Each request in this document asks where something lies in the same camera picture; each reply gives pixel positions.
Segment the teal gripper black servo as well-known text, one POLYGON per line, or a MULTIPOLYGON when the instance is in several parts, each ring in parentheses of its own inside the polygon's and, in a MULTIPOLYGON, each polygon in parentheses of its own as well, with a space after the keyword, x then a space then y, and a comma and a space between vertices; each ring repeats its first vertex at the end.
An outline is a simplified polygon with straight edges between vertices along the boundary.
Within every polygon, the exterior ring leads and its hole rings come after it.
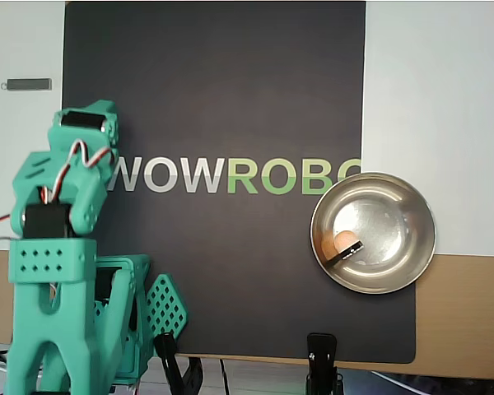
POLYGON ((96 162, 98 151, 106 151, 100 163, 113 165, 119 155, 119 116, 115 103, 97 100, 84 108, 66 108, 54 115, 48 132, 51 151, 68 153, 74 142, 81 141, 86 163, 96 162))

